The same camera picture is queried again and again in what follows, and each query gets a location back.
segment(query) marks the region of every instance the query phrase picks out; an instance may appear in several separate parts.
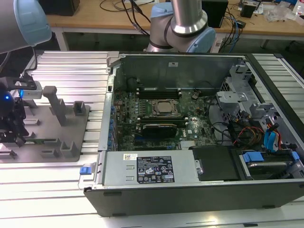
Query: black box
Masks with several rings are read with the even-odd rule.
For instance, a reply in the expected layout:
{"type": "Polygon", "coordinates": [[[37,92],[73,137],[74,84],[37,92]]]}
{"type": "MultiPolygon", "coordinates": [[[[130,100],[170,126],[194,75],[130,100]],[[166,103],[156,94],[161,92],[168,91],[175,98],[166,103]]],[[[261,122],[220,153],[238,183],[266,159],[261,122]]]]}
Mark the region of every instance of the black box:
{"type": "Polygon", "coordinates": [[[251,18],[256,8],[257,7],[254,5],[244,4],[241,11],[241,17],[251,18]]]}
{"type": "Polygon", "coordinates": [[[73,16],[80,0],[38,0],[45,14],[73,16]]]}
{"type": "Polygon", "coordinates": [[[202,8],[208,15],[208,25],[220,28],[227,9],[228,0],[203,0],[202,8]]]}

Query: table leg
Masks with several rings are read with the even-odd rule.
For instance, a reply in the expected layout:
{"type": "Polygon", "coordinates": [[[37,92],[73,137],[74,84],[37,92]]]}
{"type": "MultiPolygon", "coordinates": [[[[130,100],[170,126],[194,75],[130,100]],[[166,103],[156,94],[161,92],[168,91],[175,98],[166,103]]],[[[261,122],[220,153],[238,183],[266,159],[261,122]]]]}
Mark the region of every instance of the table leg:
{"type": "Polygon", "coordinates": [[[68,51],[68,43],[67,43],[67,39],[66,36],[63,32],[63,29],[60,27],[55,27],[52,28],[52,31],[55,33],[56,38],[57,38],[57,42],[59,44],[60,50],[61,51],[68,51]]]}
{"type": "Polygon", "coordinates": [[[268,44],[269,39],[264,39],[262,44],[261,44],[261,48],[266,48],[266,45],[268,44]]]}
{"type": "Polygon", "coordinates": [[[210,53],[218,53],[220,46],[223,42],[223,39],[226,37],[225,33],[217,33],[215,37],[215,41],[211,47],[210,53]]]}

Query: warning label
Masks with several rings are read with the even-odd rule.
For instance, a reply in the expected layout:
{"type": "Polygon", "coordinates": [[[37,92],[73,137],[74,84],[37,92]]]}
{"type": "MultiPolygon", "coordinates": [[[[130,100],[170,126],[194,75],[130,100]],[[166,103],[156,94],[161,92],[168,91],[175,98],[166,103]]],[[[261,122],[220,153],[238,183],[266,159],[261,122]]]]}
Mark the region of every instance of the warning label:
{"type": "Polygon", "coordinates": [[[137,182],[140,184],[175,182],[171,156],[137,157],[137,182]]]}

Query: side panel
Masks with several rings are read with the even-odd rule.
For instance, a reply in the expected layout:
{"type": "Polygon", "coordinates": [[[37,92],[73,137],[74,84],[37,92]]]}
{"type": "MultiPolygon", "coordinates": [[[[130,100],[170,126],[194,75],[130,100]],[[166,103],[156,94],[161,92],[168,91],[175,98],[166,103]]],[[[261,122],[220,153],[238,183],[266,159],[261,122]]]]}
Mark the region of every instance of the side panel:
{"type": "Polygon", "coordinates": [[[104,217],[280,207],[304,195],[304,181],[123,190],[85,190],[104,217]]]}

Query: blue latch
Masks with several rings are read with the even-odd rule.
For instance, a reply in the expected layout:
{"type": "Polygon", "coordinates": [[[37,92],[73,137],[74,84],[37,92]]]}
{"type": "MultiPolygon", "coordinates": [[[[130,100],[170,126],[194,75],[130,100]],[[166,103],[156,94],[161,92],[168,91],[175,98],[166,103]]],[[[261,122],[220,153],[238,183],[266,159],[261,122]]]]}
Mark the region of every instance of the blue latch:
{"type": "Polygon", "coordinates": [[[80,168],[80,175],[91,175],[92,168],[91,167],[81,167],[80,168]]]}
{"type": "Polygon", "coordinates": [[[247,162],[263,162],[264,158],[262,156],[261,152],[256,152],[256,151],[252,151],[252,152],[246,152],[245,154],[243,154],[243,158],[244,161],[247,162]]]}
{"type": "Polygon", "coordinates": [[[294,158],[294,160],[295,160],[296,162],[297,162],[298,160],[300,160],[300,157],[299,157],[299,155],[298,155],[297,152],[292,151],[292,152],[291,152],[291,155],[293,156],[293,158],[294,158]]]}
{"type": "Polygon", "coordinates": [[[274,144],[276,140],[276,133],[267,130],[264,135],[264,146],[269,149],[271,153],[275,153],[274,144]]]}

